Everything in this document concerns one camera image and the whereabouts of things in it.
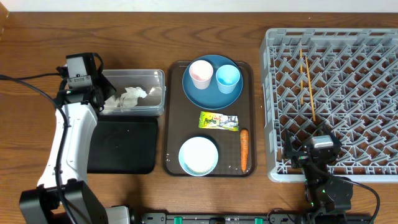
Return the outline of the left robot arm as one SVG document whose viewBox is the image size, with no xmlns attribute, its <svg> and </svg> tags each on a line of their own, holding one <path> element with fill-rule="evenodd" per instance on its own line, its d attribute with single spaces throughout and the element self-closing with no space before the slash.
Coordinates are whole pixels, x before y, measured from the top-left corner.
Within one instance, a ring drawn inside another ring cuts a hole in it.
<svg viewBox="0 0 398 224">
<path fill-rule="evenodd" d="M 62 83 L 51 99 L 56 130 L 45 170 L 21 193 L 26 223 L 130 223 L 125 205 L 104 208 L 87 184 L 90 142 L 105 101 L 116 89 L 96 65 L 97 53 L 68 55 L 57 70 Z"/>
</svg>

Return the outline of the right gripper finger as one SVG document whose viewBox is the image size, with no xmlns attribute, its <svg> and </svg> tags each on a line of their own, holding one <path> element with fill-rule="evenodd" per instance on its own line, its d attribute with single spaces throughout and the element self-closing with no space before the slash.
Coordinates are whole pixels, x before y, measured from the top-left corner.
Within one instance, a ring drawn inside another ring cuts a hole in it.
<svg viewBox="0 0 398 224">
<path fill-rule="evenodd" d="M 335 137 L 335 135 L 331 132 L 328 125 L 326 123 L 321 123 L 316 127 L 314 136 L 330 136 L 331 138 Z"/>
<path fill-rule="evenodd" d="M 290 140 L 290 132 L 288 129 L 285 130 L 285 145 L 284 145 L 284 158 L 291 159 L 293 156 L 293 147 Z"/>
</svg>

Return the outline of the white paper ball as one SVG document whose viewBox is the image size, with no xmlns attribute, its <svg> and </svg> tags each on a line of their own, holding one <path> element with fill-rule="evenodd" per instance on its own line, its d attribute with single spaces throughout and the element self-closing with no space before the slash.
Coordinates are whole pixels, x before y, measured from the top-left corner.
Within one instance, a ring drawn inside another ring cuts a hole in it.
<svg viewBox="0 0 398 224">
<path fill-rule="evenodd" d="M 121 96 L 111 96 L 105 101 L 105 108 L 116 108 L 116 107 L 134 107 L 138 104 L 139 98 L 145 98 L 147 93 L 141 87 L 127 87 L 125 93 Z"/>
</svg>

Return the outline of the orange carrot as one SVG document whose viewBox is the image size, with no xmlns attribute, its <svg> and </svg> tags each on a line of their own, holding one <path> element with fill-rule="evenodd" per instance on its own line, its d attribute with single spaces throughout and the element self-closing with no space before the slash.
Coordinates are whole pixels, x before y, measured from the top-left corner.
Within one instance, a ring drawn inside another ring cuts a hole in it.
<svg viewBox="0 0 398 224">
<path fill-rule="evenodd" d="M 240 132 L 240 152 L 241 152 L 241 170 L 245 172 L 248 165 L 248 154 L 249 154 L 249 132 L 247 129 L 242 129 Z"/>
</svg>

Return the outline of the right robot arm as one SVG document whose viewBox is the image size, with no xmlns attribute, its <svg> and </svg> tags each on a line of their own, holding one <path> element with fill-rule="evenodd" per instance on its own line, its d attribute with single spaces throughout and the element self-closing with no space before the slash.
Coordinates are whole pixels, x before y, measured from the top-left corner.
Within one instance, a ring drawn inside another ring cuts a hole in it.
<svg viewBox="0 0 398 224">
<path fill-rule="evenodd" d="M 295 223 L 347 223 L 345 212 L 351 209 L 353 186 L 347 178 L 327 171 L 341 151 L 340 140 L 326 127 L 323 134 L 310 139 L 302 151 L 294 151 L 289 130 L 285 130 L 284 157 L 291 167 L 302 169 L 305 176 L 305 197 L 312 207 L 297 216 Z"/>
</svg>

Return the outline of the green snack wrapper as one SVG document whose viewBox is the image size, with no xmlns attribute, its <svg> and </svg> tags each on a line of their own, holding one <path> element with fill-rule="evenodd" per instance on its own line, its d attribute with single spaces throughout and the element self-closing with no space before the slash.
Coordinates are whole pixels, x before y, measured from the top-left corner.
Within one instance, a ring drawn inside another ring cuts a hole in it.
<svg viewBox="0 0 398 224">
<path fill-rule="evenodd" d="M 239 121 L 236 115 L 225 115 L 221 113 L 202 111 L 200 113 L 198 127 L 201 129 L 238 131 Z"/>
</svg>

